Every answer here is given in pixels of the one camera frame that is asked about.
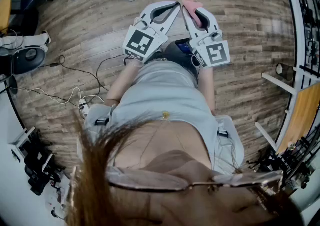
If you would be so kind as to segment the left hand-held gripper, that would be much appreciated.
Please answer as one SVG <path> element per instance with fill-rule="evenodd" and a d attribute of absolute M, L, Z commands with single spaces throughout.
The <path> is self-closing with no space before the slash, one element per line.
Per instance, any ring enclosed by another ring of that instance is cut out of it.
<path fill-rule="evenodd" d="M 177 1 L 160 1 L 149 4 L 134 20 L 123 42 L 123 53 L 141 63 L 146 63 L 168 41 L 162 32 L 168 32 L 180 13 L 181 5 Z M 155 22 L 159 28 L 147 22 Z"/>

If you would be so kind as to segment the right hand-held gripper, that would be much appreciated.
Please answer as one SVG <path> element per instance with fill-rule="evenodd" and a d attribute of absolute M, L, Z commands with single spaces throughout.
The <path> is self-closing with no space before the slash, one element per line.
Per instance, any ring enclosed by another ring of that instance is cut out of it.
<path fill-rule="evenodd" d="M 195 14 L 201 23 L 201 27 L 198 27 L 185 6 L 181 12 L 191 37 L 189 45 L 199 65 L 207 69 L 229 64 L 231 58 L 228 41 L 223 40 L 223 32 L 219 30 L 215 16 L 204 8 L 197 8 Z M 206 31 L 207 34 L 199 36 L 199 30 Z"/>

